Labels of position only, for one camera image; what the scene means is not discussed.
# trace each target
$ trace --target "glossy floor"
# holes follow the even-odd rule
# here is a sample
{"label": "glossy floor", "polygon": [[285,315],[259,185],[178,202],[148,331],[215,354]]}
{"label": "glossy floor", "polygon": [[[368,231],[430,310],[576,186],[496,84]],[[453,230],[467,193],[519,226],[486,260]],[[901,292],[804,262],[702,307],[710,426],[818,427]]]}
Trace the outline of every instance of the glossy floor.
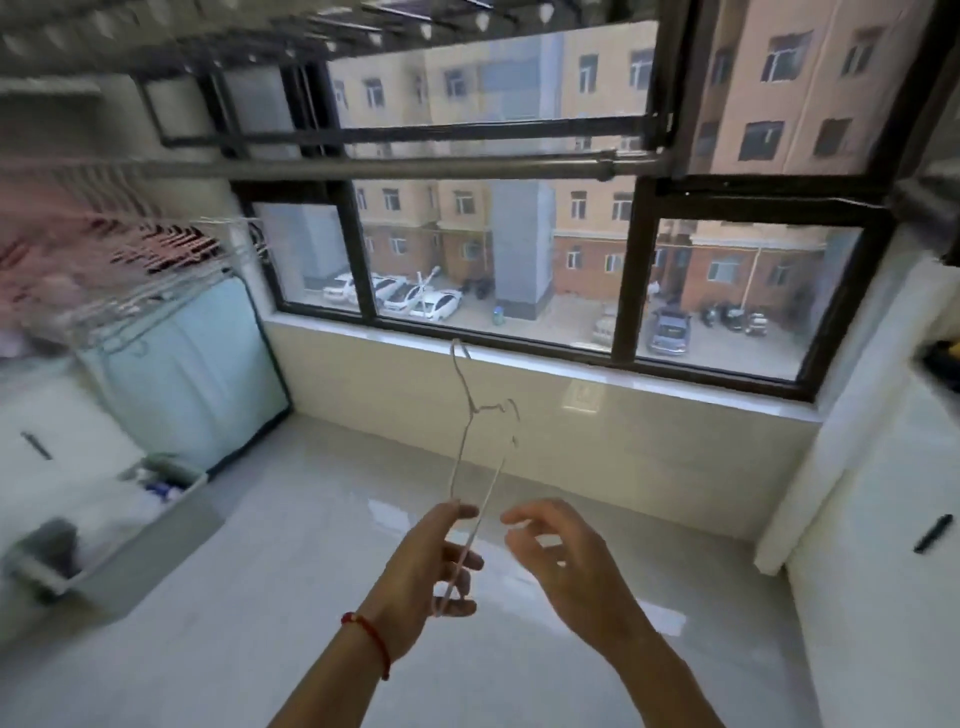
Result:
{"label": "glossy floor", "polygon": [[[305,418],[211,486],[227,524],[130,615],[73,610],[0,657],[0,725],[262,728],[379,574],[444,497],[450,460]],[[464,469],[462,496],[488,474]],[[562,495],[506,477],[491,514]],[[785,581],[745,544],[569,496],[607,538],[650,619],[728,728],[815,728]],[[365,726],[635,725],[607,665],[571,635],[489,518],[472,619],[438,620],[380,686]]]}

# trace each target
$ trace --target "cabinet handle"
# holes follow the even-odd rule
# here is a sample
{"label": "cabinet handle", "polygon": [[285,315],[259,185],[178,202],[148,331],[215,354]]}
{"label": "cabinet handle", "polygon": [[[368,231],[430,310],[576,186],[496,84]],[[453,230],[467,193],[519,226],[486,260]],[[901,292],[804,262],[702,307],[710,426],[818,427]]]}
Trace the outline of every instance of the cabinet handle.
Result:
{"label": "cabinet handle", "polygon": [[40,457],[44,460],[53,460],[54,456],[50,454],[50,450],[45,448],[43,444],[37,439],[36,435],[33,432],[21,432],[20,435],[30,443],[30,446],[40,453]]}

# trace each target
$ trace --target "white car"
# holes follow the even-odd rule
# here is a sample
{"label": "white car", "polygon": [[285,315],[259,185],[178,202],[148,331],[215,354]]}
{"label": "white car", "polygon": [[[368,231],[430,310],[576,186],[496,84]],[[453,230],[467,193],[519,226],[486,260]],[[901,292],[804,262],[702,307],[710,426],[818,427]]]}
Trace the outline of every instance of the white car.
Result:
{"label": "white car", "polygon": [[430,293],[432,290],[433,288],[428,285],[404,283],[383,302],[383,307],[391,313],[404,313],[417,302],[421,294]]}
{"label": "white car", "polygon": [[356,291],[353,289],[353,275],[350,273],[341,273],[331,285],[324,286],[324,298],[329,301],[349,301],[356,302]]}
{"label": "white car", "polygon": [[457,310],[463,297],[464,294],[453,289],[430,291],[410,309],[410,315],[424,321],[445,321]]}

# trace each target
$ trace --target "window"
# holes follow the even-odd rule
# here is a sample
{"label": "window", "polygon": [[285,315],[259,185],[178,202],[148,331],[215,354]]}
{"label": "window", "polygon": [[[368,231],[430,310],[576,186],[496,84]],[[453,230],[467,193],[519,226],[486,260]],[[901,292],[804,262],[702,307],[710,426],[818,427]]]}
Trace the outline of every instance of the window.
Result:
{"label": "window", "polygon": [[445,71],[444,83],[446,85],[446,98],[467,98],[467,77],[464,76],[464,72],[459,68],[452,71]]}
{"label": "window", "polygon": [[841,76],[858,76],[867,70],[883,31],[883,28],[864,28],[853,34],[853,45],[844,58]]}
{"label": "window", "polygon": [[414,96],[421,106],[426,103],[426,81],[420,74],[414,76]]}
{"label": "window", "polygon": [[468,240],[463,244],[460,255],[464,260],[479,260],[481,250],[480,243],[476,240]]}
{"label": "window", "polygon": [[400,190],[395,187],[384,187],[383,206],[391,212],[400,212]]}
{"label": "window", "polygon": [[630,209],[634,196],[630,193],[616,192],[613,194],[613,219],[630,220]]}
{"label": "window", "polygon": [[584,254],[579,245],[574,245],[566,252],[566,269],[579,271],[584,267]]}
{"label": "window", "polygon": [[725,84],[733,71],[733,49],[720,48],[713,54],[713,68],[710,69],[710,85]]}
{"label": "window", "polygon": [[336,97],[337,103],[340,106],[342,106],[344,109],[349,109],[349,106],[347,106],[347,89],[344,87],[344,82],[333,82],[333,95]]}
{"label": "window", "polygon": [[736,270],[739,267],[739,255],[714,259],[707,268],[707,280],[716,283],[734,283],[736,282]]}
{"label": "window", "polygon": [[620,149],[624,152],[641,152],[643,150],[643,139],[639,136],[621,136]]}
{"label": "window", "polygon": [[593,93],[597,89],[597,55],[580,57],[580,92]]}
{"label": "window", "polygon": [[630,54],[630,86],[638,91],[650,87],[650,69],[654,65],[654,49],[646,48]]}
{"label": "window", "polygon": [[812,31],[792,36],[777,36],[770,39],[767,62],[763,64],[760,80],[763,82],[793,81],[804,67],[806,47]]}
{"label": "window", "polygon": [[574,220],[587,219],[587,193],[583,190],[570,193],[570,217]]}
{"label": "window", "polygon": [[693,154],[697,157],[712,157],[717,147],[717,134],[720,132],[719,121],[705,121],[700,125],[697,143],[693,147]]}
{"label": "window", "polygon": [[453,200],[456,203],[458,215],[476,214],[476,207],[473,204],[472,192],[454,192]]}
{"label": "window", "polygon": [[782,134],[782,121],[756,121],[748,124],[740,144],[740,161],[774,158]]}
{"label": "window", "polygon": [[770,277],[767,279],[767,285],[780,287],[786,285],[790,278],[790,264],[778,263],[770,271]]}
{"label": "window", "polygon": [[607,273],[620,273],[623,270],[623,255],[607,255],[603,261],[603,269]]}
{"label": "window", "polygon": [[814,157],[835,157],[852,119],[825,119],[813,147]]}
{"label": "window", "polygon": [[371,109],[383,109],[386,99],[383,96],[383,84],[380,79],[364,79],[364,88],[367,90],[367,106]]}

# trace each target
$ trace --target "hand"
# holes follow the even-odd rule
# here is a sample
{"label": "hand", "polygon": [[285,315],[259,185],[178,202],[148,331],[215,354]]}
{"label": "hand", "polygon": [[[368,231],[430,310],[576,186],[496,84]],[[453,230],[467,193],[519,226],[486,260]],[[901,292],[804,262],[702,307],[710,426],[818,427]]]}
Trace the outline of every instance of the hand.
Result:
{"label": "hand", "polygon": [[[448,582],[456,571],[462,546],[446,540],[446,534],[459,519],[476,518],[479,509],[459,500],[435,505],[420,519],[390,557],[357,614],[368,619],[387,644],[392,662],[414,646],[426,618],[434,613],[440,597],[433,596],[433,585]],[[459,599],[450,599],[446,617],[468,617],[476,612],[476,602],[464,599],[470,591],[468,569],[483,569],[483,559],[473,551],[467,554],[464,568],[457,575]]]}
{"label": "hand", "polygon": [[[607,544],[565,500],[533,500],[511,508],[500,520],[527,521],[507,532],[507,548],[532,573],[547,599],[578,637],[609,662],[618,650],[656,634],[620,575]],[[559,535],[560,546],[541,546],[536,537]]]}

